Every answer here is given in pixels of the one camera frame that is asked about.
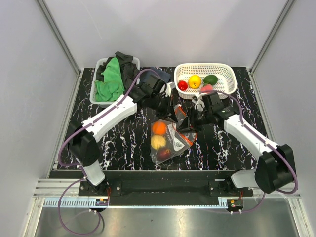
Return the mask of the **clear zip top bag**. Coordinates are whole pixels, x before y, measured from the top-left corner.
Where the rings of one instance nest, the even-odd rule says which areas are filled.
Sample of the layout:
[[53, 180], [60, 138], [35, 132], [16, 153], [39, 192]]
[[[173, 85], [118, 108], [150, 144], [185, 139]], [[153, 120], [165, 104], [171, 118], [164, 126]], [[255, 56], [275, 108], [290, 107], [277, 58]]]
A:
[[[177, 132], [176, 128], [184, 120], [184, 118], [186, 117], [186, 113], [183, 111], [182, 106], [180, 104], [174, 107], [174, 111], [177, 116], [177, 120], [178, 120], [177, 123], [162, 120], [162, 119], [157, 120], [157, 121], [164, 122], [167, 126], [166, 133], [163, 135], [163, 137], [166, 139], [166, 146], [160, 149], [170, 149], [172, 153], [171, 158], [179, 156], [184, 151], [188, 150], [193, 145], [194, 141], [197, 139], [197, 136], [198, 136], [197, 133], [178, 133]], [[154, 133], [152, 131], [152, 126], [154, 125], [155, 122], [151, 123], [151, 137], [154, 136]], [[151, 159], [152, 159], [152, 162], [156, 165], [165, 162], [165, 161], [157, 161], [158, 150], [153, 149], [151, 146]]]

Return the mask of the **pink fake peach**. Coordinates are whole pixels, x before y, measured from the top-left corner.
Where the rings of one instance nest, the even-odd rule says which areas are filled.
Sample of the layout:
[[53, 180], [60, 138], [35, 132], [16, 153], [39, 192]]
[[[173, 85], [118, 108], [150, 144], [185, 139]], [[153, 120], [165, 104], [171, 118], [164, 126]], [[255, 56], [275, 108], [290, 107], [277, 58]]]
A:
[[201, 88], [201, 93], [210, 92], [213, 90], [213, 86], [211, 84], [206, 84], [204, 87]]

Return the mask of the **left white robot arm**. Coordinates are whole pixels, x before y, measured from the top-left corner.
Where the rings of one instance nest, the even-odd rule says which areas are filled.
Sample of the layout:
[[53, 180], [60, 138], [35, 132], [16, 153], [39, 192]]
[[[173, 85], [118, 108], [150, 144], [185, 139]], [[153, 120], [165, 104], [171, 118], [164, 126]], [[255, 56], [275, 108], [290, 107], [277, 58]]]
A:
[[118, 123], [135, 114], [138, 108], [154, 110], [158, 119], [177, 122], [172, 106], [172, 93], [175, 91], [173, 82], [164, 82], [151, 75], [146, 82], [132, 82], [125, 94], [97, 115], [74, 127], [73, 134], [67, 139], [69, 152], [78, 161], [89, 189], [97, 196], [102, 195], [107, 188], [105, 174], [100, 164], [98, 142]]

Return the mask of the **dark green fake vegetable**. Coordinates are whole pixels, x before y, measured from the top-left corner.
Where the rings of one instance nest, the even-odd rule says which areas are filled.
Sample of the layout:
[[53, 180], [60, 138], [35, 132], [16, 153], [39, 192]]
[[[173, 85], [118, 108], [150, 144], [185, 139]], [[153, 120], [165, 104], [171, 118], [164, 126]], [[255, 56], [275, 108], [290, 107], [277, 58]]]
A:
[[218, 82], [218, 77], [216, 75], [207, 75], [204, 79], [204, 85], [210, 84], [215, 85]]

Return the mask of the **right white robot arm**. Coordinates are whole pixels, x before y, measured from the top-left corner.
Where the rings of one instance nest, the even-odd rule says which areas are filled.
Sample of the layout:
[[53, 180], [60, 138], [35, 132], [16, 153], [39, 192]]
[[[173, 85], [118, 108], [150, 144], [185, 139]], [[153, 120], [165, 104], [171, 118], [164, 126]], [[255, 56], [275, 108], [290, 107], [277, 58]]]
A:
[[237, 195], [242, 188], [259, 188], [270, 194], [278, 191], [293, 194], [298, 190], [294, 154], [287, 144], [271, 141], [243, 119], [240, 105], [224, 106], [220, 91], [211, 90], [198, 96], [204, 103], [202, 111], [190, 107], [186, 118], [177, 127], [179, 133], [198, 133], [202, 126], [215, 124], [235, 137], [256, 158], [254, 170], [236, 171], [224, 183], [228, 195]]

